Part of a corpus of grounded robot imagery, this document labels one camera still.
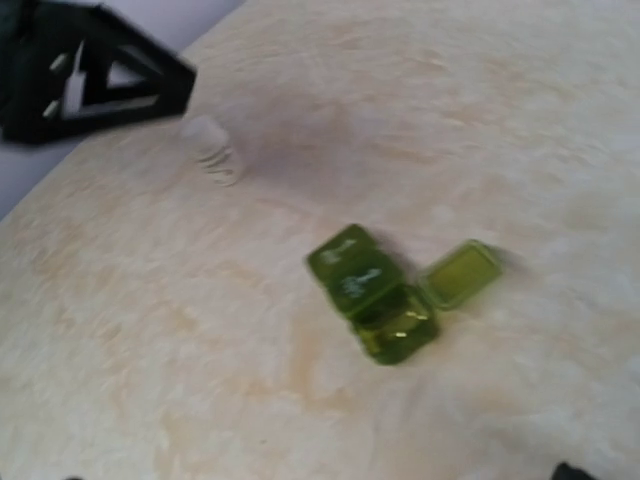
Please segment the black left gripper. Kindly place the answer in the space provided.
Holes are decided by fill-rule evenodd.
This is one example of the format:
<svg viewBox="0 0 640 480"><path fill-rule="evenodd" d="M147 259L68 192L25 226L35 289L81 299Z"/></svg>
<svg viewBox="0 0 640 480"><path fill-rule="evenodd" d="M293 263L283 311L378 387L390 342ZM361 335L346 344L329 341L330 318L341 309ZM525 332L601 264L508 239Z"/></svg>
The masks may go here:
<svg viewBox="0 0 640 480"><path fill-rule="evenodd" d="M1 3L1 137L54 141L183 115L196 70L103 5Z"/></svg>

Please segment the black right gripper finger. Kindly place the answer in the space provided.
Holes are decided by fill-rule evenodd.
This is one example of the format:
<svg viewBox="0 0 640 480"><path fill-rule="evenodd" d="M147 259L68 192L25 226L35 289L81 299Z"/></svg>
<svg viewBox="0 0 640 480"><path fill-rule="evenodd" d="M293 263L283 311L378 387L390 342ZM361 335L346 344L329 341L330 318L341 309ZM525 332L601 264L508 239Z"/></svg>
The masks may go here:
<svg viewBox="0 0 640 480"><path fill-rule="evenodd" d="M577 468L566 462L562 462L555 467L550 477L550 480L597 480L597 479L581 468Z"/></svg>

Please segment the small white pill bottle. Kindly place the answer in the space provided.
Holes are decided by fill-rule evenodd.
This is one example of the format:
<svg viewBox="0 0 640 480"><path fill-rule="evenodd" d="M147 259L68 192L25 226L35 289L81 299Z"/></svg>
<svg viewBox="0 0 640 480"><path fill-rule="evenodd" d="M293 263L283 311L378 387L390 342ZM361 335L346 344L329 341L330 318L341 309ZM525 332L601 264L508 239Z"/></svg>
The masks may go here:
<svg viewBox="0 0 640 480"><path fill-rule="evenodd" d="M243 162L228 132L211 116L187 120L180 130L186 154L219 186L236 184L243 174Z"/></svg>

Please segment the green pill organizer box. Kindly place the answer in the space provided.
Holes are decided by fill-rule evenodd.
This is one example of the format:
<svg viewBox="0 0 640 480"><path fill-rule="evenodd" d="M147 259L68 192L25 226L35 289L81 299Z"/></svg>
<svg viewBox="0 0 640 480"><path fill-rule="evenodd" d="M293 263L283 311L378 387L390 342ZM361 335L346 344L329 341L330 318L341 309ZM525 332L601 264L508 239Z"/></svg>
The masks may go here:
<svg viewBox="0 0 640 480"><path fill-rule="evenodd" d="M306 264L361 346L357 328L373 323L375 317L409 298L430 307L438 323L438 313L462 306L502 274L495 251L471 239L411 279L400 262L359 224L346 226L313 250Z"/></svg>

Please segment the yellow pills in organizer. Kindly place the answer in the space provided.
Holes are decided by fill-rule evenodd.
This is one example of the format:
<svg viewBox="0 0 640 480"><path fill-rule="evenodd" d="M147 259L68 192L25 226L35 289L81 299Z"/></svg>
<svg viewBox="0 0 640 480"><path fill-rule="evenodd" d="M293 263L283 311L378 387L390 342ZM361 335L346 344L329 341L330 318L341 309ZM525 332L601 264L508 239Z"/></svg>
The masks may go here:
<svg viewBox="0 0 640 480"><path fill-rule="evenodd" d="M375 317L373 323L357 328L364 350L381 365L396 365L407 360L438 334L435 313L415 298L386 310Z"/></svg>

